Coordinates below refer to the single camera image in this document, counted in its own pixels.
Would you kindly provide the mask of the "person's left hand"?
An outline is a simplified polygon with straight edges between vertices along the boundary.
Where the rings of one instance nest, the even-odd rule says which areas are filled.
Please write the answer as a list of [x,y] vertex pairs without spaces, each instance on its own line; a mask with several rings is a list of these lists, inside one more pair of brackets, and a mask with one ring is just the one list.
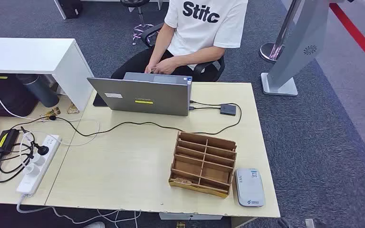
[[170,75],[178,66],[177,57],[166,58],[154,67],[153,73]]

